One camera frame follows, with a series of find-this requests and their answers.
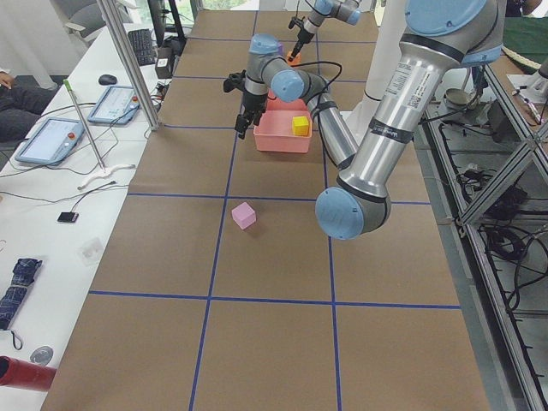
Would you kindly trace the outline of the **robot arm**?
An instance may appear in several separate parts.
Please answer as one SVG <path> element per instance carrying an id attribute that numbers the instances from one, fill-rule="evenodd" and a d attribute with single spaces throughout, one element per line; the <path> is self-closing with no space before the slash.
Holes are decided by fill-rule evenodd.
<path id="1" fill-rule="evenodd" d="M 335 19 L 355 26 L 360 19 L 360 1 L 331 1 L 318 0 L 311 5 L 311 12 L 307 17 L 291 17 L 289 29 L 298 27 L 299 32 L 293 50 L 288 54 L 288 61 L 293 62 L 304 45 L 309 44 L 317 34 L 319 28 L 327 19 Z"/>
<path id="2" fill-rule="evenodd" d="M 302 100 L 338 170 L 336 185 L 316 200 L 319 226 L 339 240 L 374 231 L 390 215 L 386 182 L 444 74 L 499 57 L 505 11 L 503 1 L 405 2 L 405 27 L 395 48 L 399 62 L 360 140 L 344 122 L 327 81 L 290 67 L 275 37 L 256 34 L 247 67 L 223 84 L 224 91 L 243 94 L 235 130 L 243 137 L 249 126 L 259 123 L 269 95 L 286 103 Z"/>

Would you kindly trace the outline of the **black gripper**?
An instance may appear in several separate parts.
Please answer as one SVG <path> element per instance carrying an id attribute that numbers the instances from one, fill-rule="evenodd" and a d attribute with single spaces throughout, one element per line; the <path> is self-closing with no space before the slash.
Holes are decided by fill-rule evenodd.
<path id="1" fill-rule="evenodd" d="M 298 27 L 299 32 L 297 34 L 297 42 L 295 43 L 295 46 L 290 53 L 291 58 L 296 58 L 301 52 L 302 43 L 309 43 L 313 38 L 313 34 L 307 31 L 307 29 L 305 28 L 304 18 L 292 16 L 288 24 L 288 29 L 293 29 L 294 27 Z"/>
<path id="2" fill-rule="evenodd" d="M 260 123 L 266 107 L 268 87 L 264 82 L 253 79 L 246 71 L 241 71 L 229 74 L 223 81 L 224 92 L 235 89 L 242 92 L 242 108 L 235 120 L 235 131 L 237 137 L 244 140 L 250 125 L 249 118 L 252 118 L 254 126 Z"/>

